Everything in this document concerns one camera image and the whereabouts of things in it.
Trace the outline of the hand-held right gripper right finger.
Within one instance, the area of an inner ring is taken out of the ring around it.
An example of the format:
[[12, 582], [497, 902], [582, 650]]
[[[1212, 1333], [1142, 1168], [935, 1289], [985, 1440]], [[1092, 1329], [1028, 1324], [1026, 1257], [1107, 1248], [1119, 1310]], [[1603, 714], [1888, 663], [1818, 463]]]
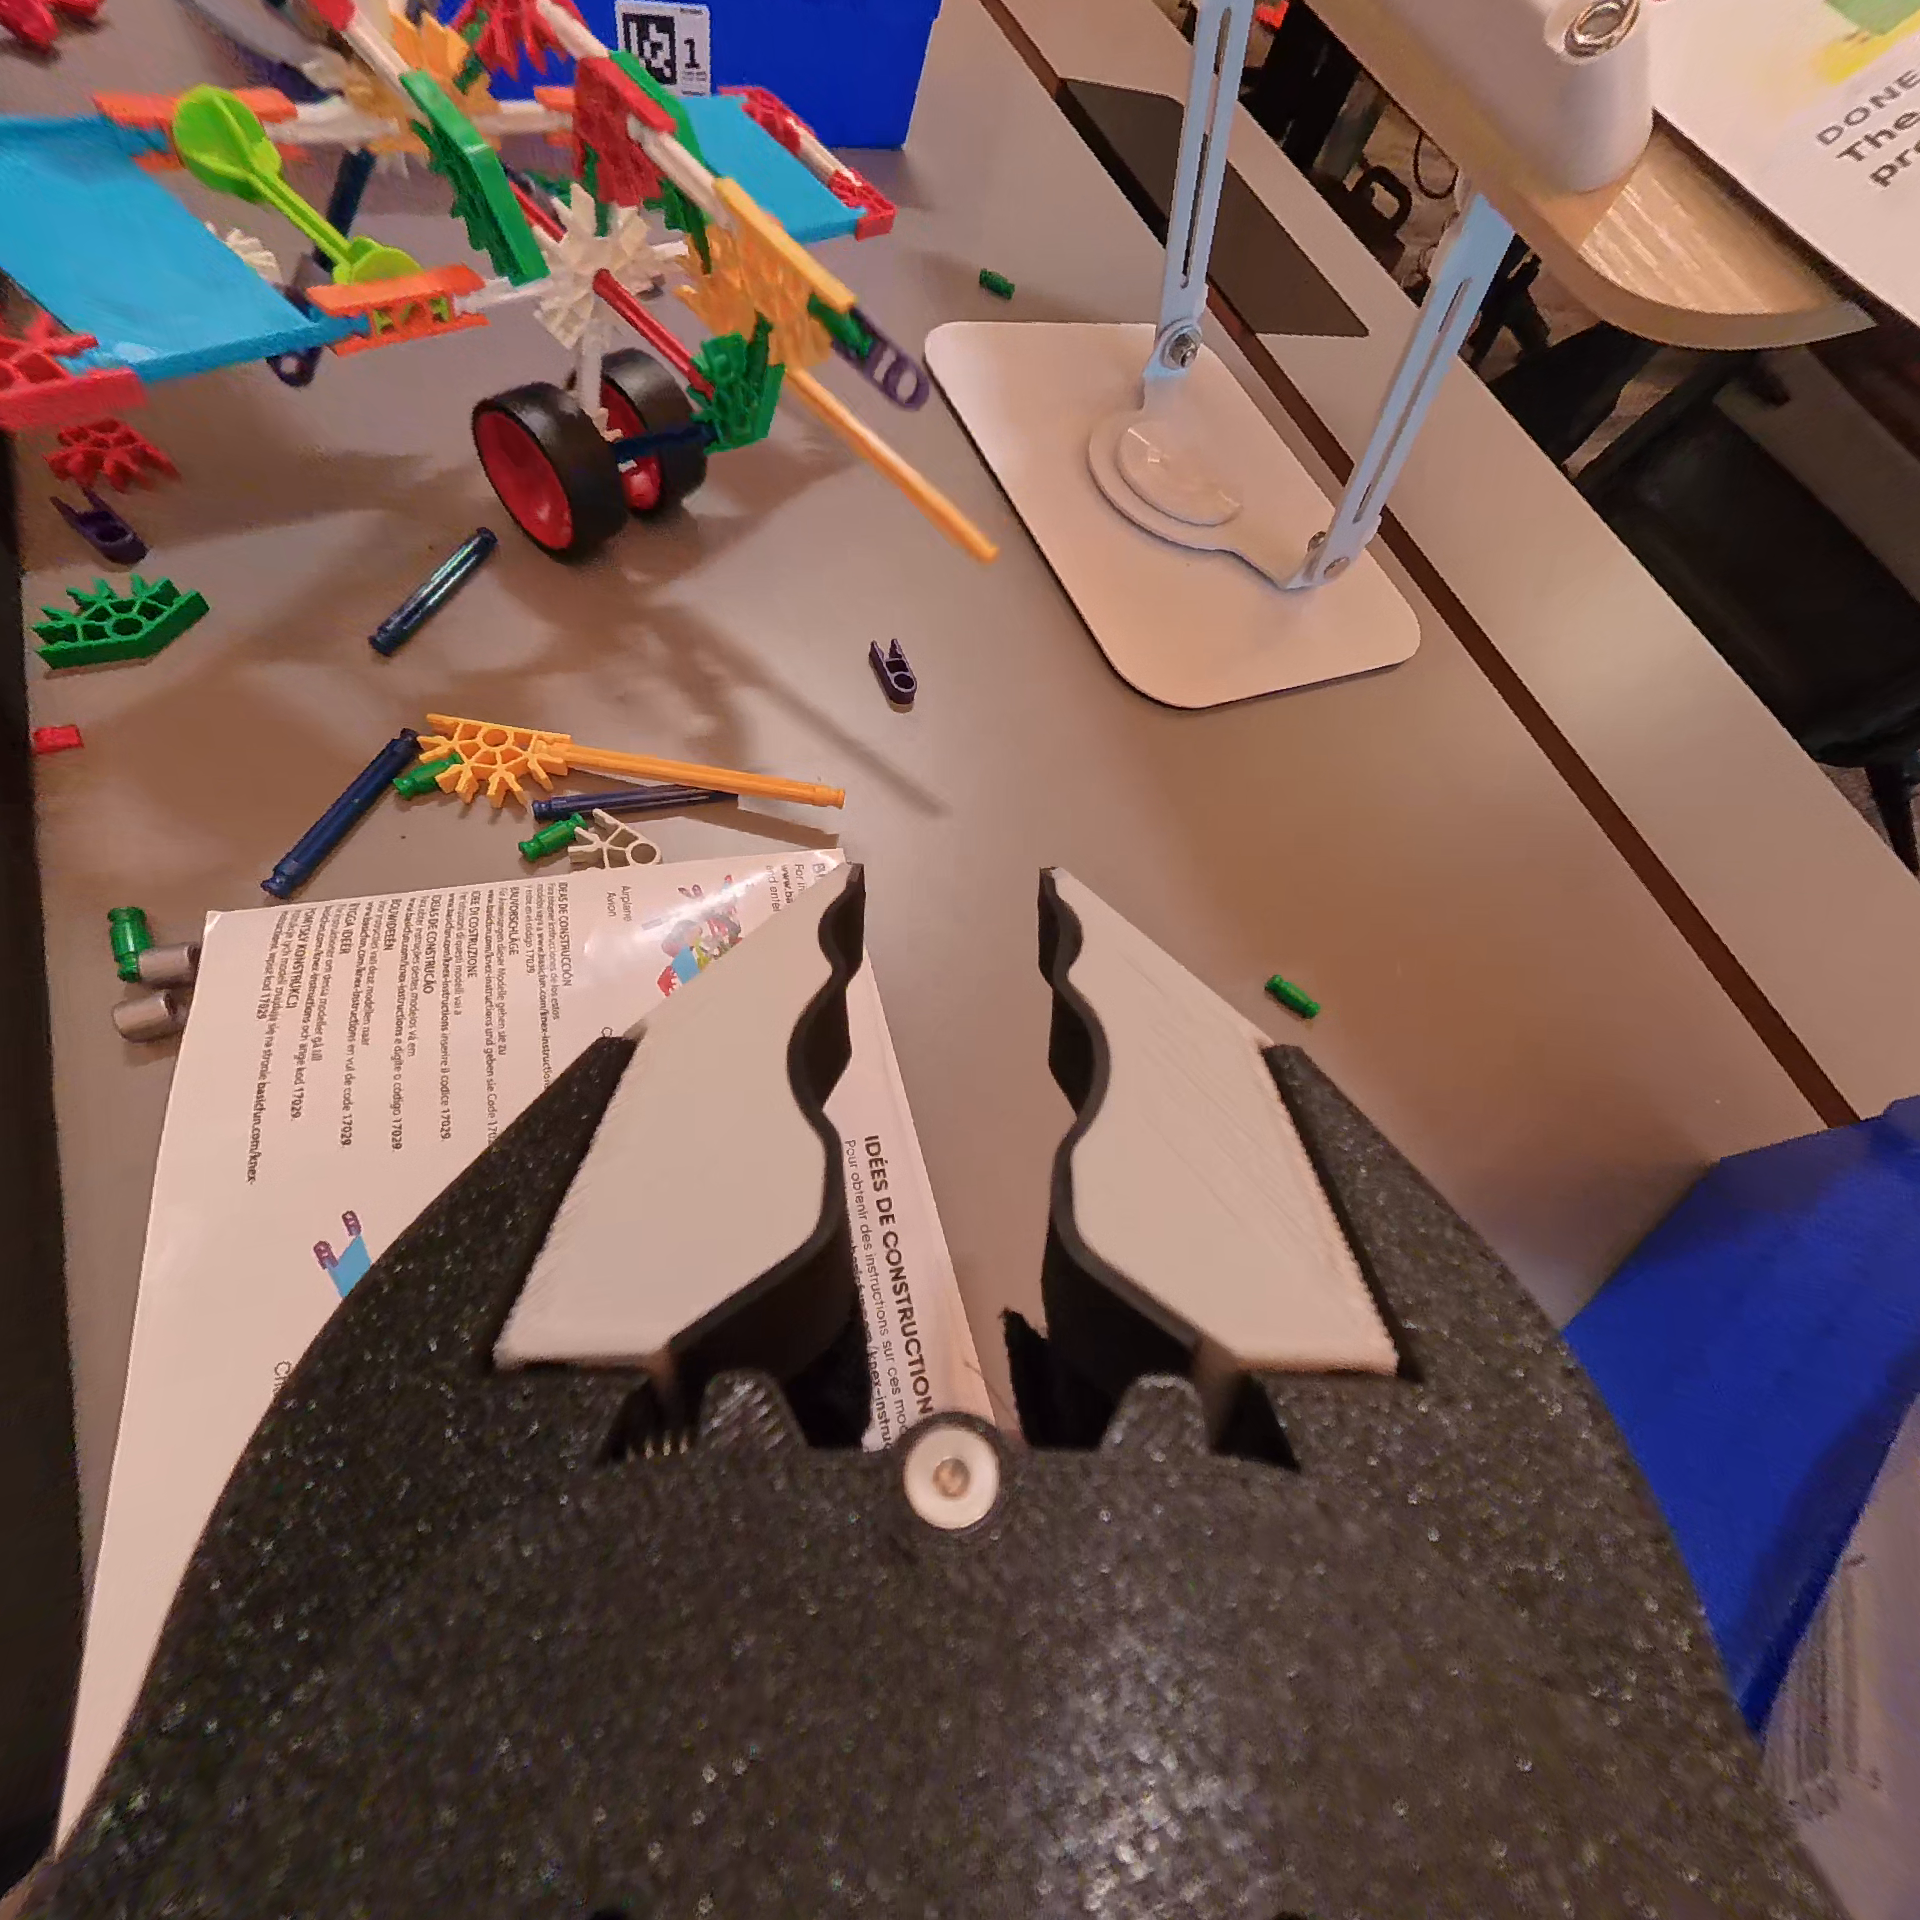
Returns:
[[1060, 1353], [1091, 1378], [1398, 1374], [1272, 1038], [1064, 868], [1040, 967], [1073, 1103], [1043, 1278]]

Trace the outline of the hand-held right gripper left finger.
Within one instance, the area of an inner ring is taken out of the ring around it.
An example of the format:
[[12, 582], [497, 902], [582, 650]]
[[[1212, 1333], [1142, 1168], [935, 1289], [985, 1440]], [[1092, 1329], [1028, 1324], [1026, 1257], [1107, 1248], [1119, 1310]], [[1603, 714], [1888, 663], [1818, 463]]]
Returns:
[[633, 1028], [497, 1366], [806, 1374], [863, 1340], [826, 1105], [865, 906], [863, 865], [832, 868]]

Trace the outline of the colourful toy rod airplane model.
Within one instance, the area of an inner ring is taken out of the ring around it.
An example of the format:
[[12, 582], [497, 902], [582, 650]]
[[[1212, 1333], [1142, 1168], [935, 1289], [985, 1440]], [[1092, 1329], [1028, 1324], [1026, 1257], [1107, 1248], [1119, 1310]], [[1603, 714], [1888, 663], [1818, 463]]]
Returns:
[[[574, 370], [475, 401], [472, 441], [520, 529], [584, 559], [731, 452], [698, 420], [707, 326], [680, 294], [674, 190], [695, 169], [735, 178], [803, 246], [895, 226], [775, 94], [683, 97], [574, 4], [274, 8], [313, 103], [201, 84], [6, 117], [6, 279], [40, 308], [6, 336], [7, 432], [248, 364], [297, 385], [320, 351], [433, 343], [531, 301]], [[918, 409], [928, 374], [891, 348], [891, 373], [831, 358]]]

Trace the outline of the white instruction booklet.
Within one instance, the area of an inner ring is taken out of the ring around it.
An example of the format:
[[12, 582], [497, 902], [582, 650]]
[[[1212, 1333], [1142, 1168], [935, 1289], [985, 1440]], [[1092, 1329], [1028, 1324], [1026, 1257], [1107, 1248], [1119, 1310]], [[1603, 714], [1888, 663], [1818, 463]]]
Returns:
[[569, 1068], [847, 864], [722, 855], [207, 921], [160, 1132], [56, 1834], [235, 1458], [337, 1304]]

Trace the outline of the tan connector with green rod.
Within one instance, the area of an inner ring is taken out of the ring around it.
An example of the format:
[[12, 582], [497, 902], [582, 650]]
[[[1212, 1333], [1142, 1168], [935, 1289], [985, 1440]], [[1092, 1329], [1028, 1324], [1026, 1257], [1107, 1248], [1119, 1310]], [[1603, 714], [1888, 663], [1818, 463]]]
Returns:
[[664, 858], [644, 832], [604, 807], [543, 825], [520, 840], [520, 855], [534, 865], [564, 856], [574, 870], [649, 868]]

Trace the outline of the dark blue rod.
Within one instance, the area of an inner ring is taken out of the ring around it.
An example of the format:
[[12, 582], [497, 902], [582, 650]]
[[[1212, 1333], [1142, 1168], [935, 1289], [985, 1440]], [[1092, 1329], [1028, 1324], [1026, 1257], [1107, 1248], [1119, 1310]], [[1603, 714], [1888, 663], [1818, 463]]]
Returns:
[[322, 808], [322, 816], [280, 856], [273, 873], [262, 882], [262, 890], [286, 900], [297, 889], [306, 886], [319, 868], [345, 840], [348, 832], [356, 828], [378, 804], [379, 796], [393, 785], [419, 758], [422, 734], [403, 726], [368, 766], [354, 774], [344, 793]]
[[368, 649], [375, 656], [393, 657], [423, 624], [433, 620], [443, 606], [467, 588], [468, 578], [492, 561], [498, 540], [487, 526], [475, 527], [460, 541], [427, 578], [407, 591], [393, 612], [384, 614], [368, 637]]
[[731, 790], [705, 783], [623, 783], [594, 790], [555, 793], [545, 799], [535, 799], [531, 804], [531, 814], [538, 822], [551, 825], [596, 808], [611, 816], [633, 816], [735, 801], [736, 796]]

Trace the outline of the yellow rod with yellow connector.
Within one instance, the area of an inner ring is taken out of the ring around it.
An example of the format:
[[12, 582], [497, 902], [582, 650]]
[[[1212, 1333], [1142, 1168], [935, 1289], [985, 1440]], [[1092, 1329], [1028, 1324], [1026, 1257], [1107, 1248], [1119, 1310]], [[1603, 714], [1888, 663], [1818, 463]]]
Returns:
[[596, 749], [560, 730], [492, 724], [448, 712], [431, 712], [425, 719], [419, 764], [433, 770], [433, 785], [464, 801], [483, 796], [497, 808], [511, 799], [528, 801], [534, 789], [550, 796], [558, 777], [578, 772], [690, 783], [739, 799], [780, 799], [822, 808], [842, 808], [849, 799], [842, 785], [753, 774], [703, 760]]

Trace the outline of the blue plastic bin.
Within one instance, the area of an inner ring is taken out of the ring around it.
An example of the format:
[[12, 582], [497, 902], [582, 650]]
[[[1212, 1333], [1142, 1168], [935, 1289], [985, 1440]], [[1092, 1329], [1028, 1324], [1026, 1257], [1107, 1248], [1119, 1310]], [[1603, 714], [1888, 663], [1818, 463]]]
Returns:
[[1566, 1342], [1764, 1729], [1915, 1399], [1915, 1095], [1713, 1165]]

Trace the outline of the white stand with wooden board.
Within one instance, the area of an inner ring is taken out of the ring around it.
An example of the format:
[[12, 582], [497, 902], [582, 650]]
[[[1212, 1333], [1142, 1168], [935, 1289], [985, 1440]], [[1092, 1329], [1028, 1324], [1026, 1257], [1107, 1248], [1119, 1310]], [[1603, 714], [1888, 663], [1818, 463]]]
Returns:
[[1815, 344], [1868, 290], [1665, 130], [1644, 4], [1312, 4], [1462, 164], [1430, 300], [1385, 280], [1361, 333], [1308, 326], [1361, 380], [1362, 448], [1321, 488], [1204, 344], [1217, 206], [1252, 156], [1235, 105], [1252, 4], [1200, 4], [1153, 322], [948, 322], [927, 358], [1096, 642], [1145, 697], [1212, 708], [1411, 660], [1417, 614], [1375, 550], [1385, 514], [1482, 617], [1547, 589], [1607, 609], [1616, 540], [1479, 432], [1462, 348], [1514, 237], [1603, 319], [1671, 348]]

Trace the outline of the green fan connector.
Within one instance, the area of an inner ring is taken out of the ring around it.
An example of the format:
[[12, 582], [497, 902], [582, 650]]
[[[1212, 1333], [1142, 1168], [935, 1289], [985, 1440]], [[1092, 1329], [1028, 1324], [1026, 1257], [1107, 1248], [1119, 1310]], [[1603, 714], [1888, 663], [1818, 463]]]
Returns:
[[203, 591], [138, 574], [120, 591], [110, 581], [68, 588], [67, 607], [44, 607], [32, 624], [40, 657], [50, 670], [147, 660], [196, 626], [209, 612]]

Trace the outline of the clear plastic bag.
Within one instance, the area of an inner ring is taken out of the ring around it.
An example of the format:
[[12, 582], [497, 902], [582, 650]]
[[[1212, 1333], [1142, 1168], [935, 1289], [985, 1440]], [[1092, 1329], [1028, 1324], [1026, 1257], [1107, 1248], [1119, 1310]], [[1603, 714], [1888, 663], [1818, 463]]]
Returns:
[[1862, 1514], [1792, 1656], [1764, 1774], [1841, 1905], [1918, 1916], [1915, 1472], [1895, 1466]]

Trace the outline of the red fan connector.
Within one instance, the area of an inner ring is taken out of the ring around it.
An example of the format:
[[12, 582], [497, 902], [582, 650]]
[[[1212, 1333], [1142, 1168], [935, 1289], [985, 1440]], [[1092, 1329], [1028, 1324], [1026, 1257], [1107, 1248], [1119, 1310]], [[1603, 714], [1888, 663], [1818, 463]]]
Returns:
[[58, 429], [44, 454], [48, 472], [75, 488], [144, 488], [178, 479], [175, 460], [121, 418], [98, 418]]

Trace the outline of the black table inset panel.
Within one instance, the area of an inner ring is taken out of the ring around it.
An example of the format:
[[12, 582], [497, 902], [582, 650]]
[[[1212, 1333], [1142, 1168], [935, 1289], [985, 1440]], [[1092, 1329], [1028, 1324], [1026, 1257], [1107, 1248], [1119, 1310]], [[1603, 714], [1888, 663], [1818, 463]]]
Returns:
[[[1060, 80], [1056, 105], [1160, 242], [1185, 105], [1100, 80]], [[1368, 324], [1233, 166], [1220, 186], [1210, 279], [1256, 333], [1364, 338]]]

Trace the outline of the blue bin with square tag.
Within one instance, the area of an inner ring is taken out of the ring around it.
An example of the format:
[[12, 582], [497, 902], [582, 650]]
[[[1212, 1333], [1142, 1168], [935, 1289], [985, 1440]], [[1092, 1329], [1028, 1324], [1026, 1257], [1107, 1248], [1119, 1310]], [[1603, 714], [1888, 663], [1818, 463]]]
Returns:
[[774, 92], [832, 149], [899, 151], [939, 1], [584, 4], [593, 32], [667, 89]]

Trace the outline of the printed instruction sheet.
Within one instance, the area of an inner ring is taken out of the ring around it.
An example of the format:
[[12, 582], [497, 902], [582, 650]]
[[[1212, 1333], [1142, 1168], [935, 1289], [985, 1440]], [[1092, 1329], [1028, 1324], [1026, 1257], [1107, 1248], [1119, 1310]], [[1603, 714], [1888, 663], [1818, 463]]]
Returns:
[[1666, 125], [1879, 303], [1918, 322], [1918, 4], [1665, 1]]

